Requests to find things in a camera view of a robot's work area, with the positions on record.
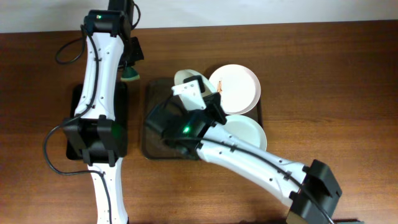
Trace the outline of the green yellow sponge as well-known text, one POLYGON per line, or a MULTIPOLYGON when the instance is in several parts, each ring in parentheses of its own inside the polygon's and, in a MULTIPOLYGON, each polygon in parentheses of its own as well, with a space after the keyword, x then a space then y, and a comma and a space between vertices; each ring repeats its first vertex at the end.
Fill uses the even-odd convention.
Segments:
POLYGON ((126 67, 121 75, 121 81, 123 82, 133 82, 139 79, 140 76, 133 67, 126 67))

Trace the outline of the white plate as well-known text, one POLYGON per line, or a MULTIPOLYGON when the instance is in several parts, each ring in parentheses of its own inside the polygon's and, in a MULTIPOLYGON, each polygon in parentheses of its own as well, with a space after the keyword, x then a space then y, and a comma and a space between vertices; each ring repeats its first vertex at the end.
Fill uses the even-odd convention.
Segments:
POLYGON ((187 111, 205 110, 204 97, 216 93, 215 87, 195 70, 180 70, 174 76, 173 96, 178 96, 187 111))
POLYGON ((229 115, 224 129, 239 139, 263 151, 267 149, 267 138, 263 128, 255 120, 244 115, 229 115))
POLYGON ((249 112, 261 96, 258 77, 242 65, 224 65, 211 74, 209 81, 221 95, 221 106, 226 114, 249 112))

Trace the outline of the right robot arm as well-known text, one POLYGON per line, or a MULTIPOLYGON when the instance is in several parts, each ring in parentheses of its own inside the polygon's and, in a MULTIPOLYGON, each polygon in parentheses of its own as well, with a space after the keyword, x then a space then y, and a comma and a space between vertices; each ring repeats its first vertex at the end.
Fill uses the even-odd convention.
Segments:
POLYGON ((342 190, 330 167, 273 155, 244 131, 226 130, 219 93, 205 95, 199 76, 171 78, 146 88, 142 152, 148 159, 203 160, 225 167, 267 190, 289 208, 287 223, 333 223, 342 190))

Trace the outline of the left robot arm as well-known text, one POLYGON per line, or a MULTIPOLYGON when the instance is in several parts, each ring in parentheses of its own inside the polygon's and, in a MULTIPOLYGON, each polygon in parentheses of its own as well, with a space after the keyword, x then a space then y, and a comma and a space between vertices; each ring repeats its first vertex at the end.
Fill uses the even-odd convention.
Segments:
POLYGON ((98 223, 128 223, 121 181, 127 154, 127 85, 117 82, 122 70, 137 79, 132 66, 144 58, 131 36, 140 9, 134 1, 110 1, 105 10, 85 16, 82 33, 87 51, 85 78, 78 103, 61 125, 74 159, 91 175, 98 223))

